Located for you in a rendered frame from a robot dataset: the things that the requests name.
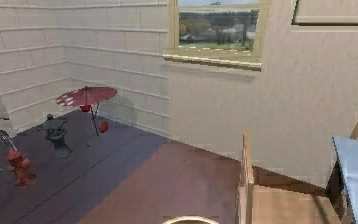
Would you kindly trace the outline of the cream round bowl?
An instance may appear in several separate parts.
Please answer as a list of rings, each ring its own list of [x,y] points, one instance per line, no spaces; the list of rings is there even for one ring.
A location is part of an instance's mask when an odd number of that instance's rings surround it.
[[[203,216],[178,216],[169,218],[162,224],[220,224],[218,221]]]

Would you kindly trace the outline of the red paper parasol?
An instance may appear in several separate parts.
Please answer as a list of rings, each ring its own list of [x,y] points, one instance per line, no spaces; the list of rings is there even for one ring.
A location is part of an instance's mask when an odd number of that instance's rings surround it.
[[[99,135],[100,125],[96,118],[101,102],[109,100],[117,95],[117,90],[104,86],[85,86],[83,88],[69,91],[56,98],[60,106],[78,107],[81,112],[90,113],[96,135]]]

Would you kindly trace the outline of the red fire hydrant figure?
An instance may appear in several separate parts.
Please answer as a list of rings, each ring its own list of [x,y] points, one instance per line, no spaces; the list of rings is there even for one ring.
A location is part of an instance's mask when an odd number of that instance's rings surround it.
[[[18,150],[10,149],[7,154],[9,162],[8,170],[13,172],[17,177],[16,186],[26,187],[36,179],[36,175],[30,170],[31,161]]]

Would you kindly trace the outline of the pale blue top table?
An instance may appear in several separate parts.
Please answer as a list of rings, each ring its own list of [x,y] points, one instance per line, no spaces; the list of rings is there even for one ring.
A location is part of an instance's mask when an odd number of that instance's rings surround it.
[[[358,140],[334,136],[336,162],[326,187],[326,195],[335,204],[343,189],[350,200],[354,224],[358,224]]]

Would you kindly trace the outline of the window with cream frame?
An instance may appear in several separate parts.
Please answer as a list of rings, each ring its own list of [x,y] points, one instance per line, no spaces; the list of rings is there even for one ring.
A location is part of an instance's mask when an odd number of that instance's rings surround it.
[[[272,0],[168,0],[166,61],[260,71]]]

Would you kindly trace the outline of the dark grey pedestal statue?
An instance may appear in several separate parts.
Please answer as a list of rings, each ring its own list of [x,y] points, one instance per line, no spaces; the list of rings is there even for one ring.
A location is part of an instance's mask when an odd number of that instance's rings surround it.
[[[38,131],[43,131],[44,138],[53,144],[56,158],[66,158],[72,152],[65,142],[66,123],[65,118],[55,118],[52,114],[48,114],[44,123],[37,128]]]

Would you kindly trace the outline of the cream framed wall picture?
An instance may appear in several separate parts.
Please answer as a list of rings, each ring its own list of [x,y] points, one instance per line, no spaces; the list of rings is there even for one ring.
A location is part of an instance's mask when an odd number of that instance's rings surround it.
[[[295,0],[291,24],[358,26],[358,0]]]

